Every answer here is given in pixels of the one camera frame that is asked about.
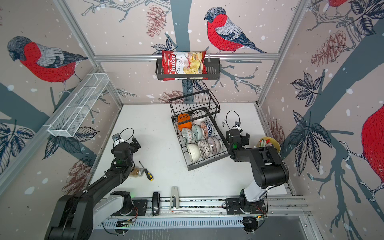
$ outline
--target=white wire basket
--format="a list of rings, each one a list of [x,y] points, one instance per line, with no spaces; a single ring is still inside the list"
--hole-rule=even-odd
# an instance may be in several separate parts
[[[84,86],[77,93],[71,93],[75,95],[74,98],[49,127],[48,132],[55,137],[73,137],[75,135],[109,82],[109,77],[105,73],[93,73],[88,77]]]

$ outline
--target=yellow bowl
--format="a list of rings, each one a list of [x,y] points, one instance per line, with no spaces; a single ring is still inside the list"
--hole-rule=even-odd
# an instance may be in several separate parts
[[[276,141],[276,139],[274,139],[274,138],[271,138],[271,137],[262,137],[262,138],[259,140],[258,146],[260,147],[260,141],[262,141],[262,140],[267,141],[268,139],[271,140],[270,143],[272,143],[272,145],[276,148],[277,153],[279,153],[280,150],[281,150],[281,147],[280,147],[280,144],[278,143],[278,141]]]

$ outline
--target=screwdriver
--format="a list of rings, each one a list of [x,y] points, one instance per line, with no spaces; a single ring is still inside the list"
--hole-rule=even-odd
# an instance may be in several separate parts
[[[144,172],[148,178],[148,180],[152,181],[153,180],[153,177],[152,177],[152,174],[150,172],[148,172],[148,170],[146,168],[144,168]]]

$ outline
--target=gray floor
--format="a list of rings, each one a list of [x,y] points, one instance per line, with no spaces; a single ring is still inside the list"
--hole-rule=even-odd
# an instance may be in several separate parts
[[[269,217],[255,234],[242,228],[183,228],[162,230],[130,230],[123,235],[111,235],[94,230],[90,240],[306,240],[299,217]]]

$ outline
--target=red and white chip bag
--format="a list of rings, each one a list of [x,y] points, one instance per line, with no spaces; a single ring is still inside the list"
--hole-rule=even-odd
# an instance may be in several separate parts
[[[207,73],[204,65],[206,51],[203,52],[178,52],[163,51],[163,74],[199,74]],[[168,80],[182,80],[186,78],[164,78]]]

